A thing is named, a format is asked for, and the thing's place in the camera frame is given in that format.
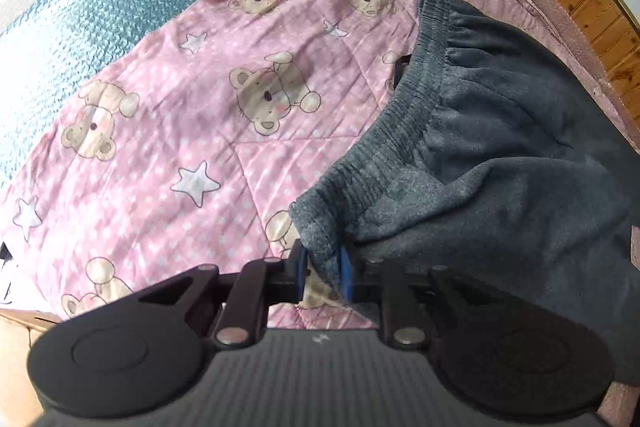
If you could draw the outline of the pink bear print quilt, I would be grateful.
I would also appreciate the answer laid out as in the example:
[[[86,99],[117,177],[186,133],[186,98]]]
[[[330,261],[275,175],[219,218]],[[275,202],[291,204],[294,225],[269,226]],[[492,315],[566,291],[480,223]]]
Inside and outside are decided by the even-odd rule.
[[[307,0],[235,0],[244,14],[291,25]],[[1,195],[1,306],[60,323],[213,263],[224,273],[288,253],[300,235],[293,202],[381,115],[419,32],[418,3],[321,0],[348,20],[322,20],[301,43],[263,43],[248,57],[216,51],[214,14],[192,5],[85,82]],[[599,76],[562,42],[553,53],[628,141]],[[297,305],[271,308],[285,329],[360,329],[353,305],[307,261]]]

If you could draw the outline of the dark grey sweatpants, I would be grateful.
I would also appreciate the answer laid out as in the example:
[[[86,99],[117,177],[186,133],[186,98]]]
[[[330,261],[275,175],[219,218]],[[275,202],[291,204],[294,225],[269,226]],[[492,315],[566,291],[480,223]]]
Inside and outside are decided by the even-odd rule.
[[[419,0],[378,119],[290,213],[314,269],[446,265],[582,323],[639,381],[639,156],[573,73],[462,0]]]

